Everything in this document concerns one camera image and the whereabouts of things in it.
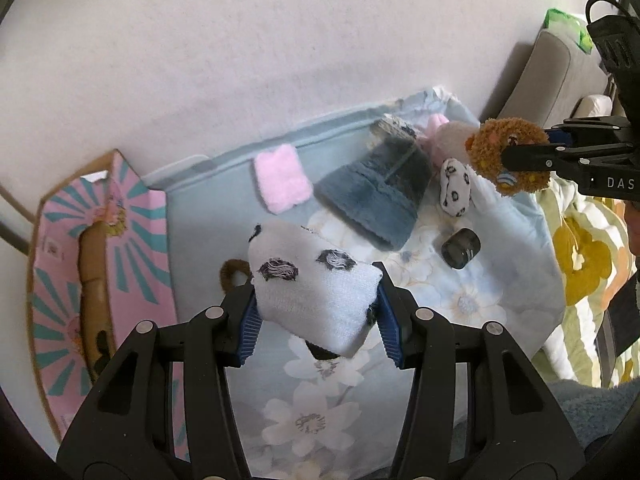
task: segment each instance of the black cylinder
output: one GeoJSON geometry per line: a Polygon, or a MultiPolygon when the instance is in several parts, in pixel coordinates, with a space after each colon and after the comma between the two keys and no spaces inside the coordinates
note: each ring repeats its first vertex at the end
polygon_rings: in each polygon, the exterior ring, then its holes
{"type": "Polygon", "coordinates": [[[466,227],[442,244],[442,257],[453,269],[463,269],[479,251],[480,238],[466,227]]]}

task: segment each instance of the cardboard box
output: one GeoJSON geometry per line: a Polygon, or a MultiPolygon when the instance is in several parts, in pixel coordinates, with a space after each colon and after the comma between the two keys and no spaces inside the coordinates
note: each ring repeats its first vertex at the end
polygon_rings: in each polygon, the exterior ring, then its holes
{"type": "MultiPolygon", "coordinates": [[[[138,322],[177,322],[166,228],[165,193],[148,189],[118,151],[41,200],[30,249],[28,323],[36,379],[58,437],[138,322]]],[[[174,391],[181,382],[175,369],[174,391]]],[[[177,413],[175,431],[183,421],[177,413]]]]}

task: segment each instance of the blue fluffy fabric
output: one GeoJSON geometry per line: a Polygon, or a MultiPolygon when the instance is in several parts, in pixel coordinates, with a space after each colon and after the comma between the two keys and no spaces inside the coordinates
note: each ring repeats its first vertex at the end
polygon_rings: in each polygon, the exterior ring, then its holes
{"type": "Polygon", "coordinates": [[[389,137],[324,177],[316,194],[379,248],[398,250],[411,235],[430,177],[430,162],[412,140],[389,137]]]}
{"type": "Polygon", "coordinates": [[[610,390],[582,386],[575,381],[558,381],[548,384],[548,387],[582,448],[601,436],[613,433],[640,394],[638,379],[610,390]]]}

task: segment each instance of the black strap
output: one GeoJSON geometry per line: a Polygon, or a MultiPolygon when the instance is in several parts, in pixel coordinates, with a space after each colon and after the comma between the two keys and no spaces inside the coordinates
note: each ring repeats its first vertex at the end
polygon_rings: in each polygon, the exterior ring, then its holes
{"type": "Polygon", "coordinates": [[[636,272],[609,302],[607,315],[613,331],[615,357],[622,355],[640,338],[640,312],[636,304],[637,282],[636,272]]]}
{"type": "Polygon", "coordinates": [[[622,12],[622,14],[624,14],[626,17],[632,18],[631,14],[629,14],[629,11],[626,10],[625,7],[620,5],[620,3],[616,0],[588,0],[587,6],[584,9],[584,13],[587,15],[587,23],[589,23],[589,25],[591,25],[591,7],[593,7],[593,4],[596,4],[597,2],[607,2],[609,5],[616,7],[616,9],[622,12]]]}
{"type": "Polygon", "coordinates": [[[591,442],[587,446],[587,449],[584,450],[585,459],[590,460],[593,456],[595,456],[596,453],[599,452],[599,450],[602,448],[602,446],[605,445],[606,441],[609,439],[610,436],[611,436],[610,434],[603,435],[601,437],[598,437],[593,442],[591,442]]]}

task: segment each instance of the pink plush toy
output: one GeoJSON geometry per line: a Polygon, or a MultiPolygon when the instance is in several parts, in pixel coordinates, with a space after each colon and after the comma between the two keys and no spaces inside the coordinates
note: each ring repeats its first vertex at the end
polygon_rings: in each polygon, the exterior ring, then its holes
{"type": "Polygon", "coordinates": [[[477,131],[478,127],[472,124],[461,121],[451,121],[443,124],[436,130],[433,143],[445,158],[452,157],[462,162],[462,164],[469,164],[465,141],[477,131]]]}
{"type": "Polygon", "coordinates": [[[424,153],[429,155],[431,163],[439,168],[443,161],[447,158],[444,152],[436,143],[436,131],[443,124],[447,124],[449,120],[443,114],[431,114],[427,118],[427,125],[422,132],[415,138],[415,142],[424,153]]]}
{"type": "Polygon", "coordinates": [[[262,199],[274,215],[311,198],[313,186],[291,144],[283,144],[274,152],[259,153],[254,166],[262,199]]]}

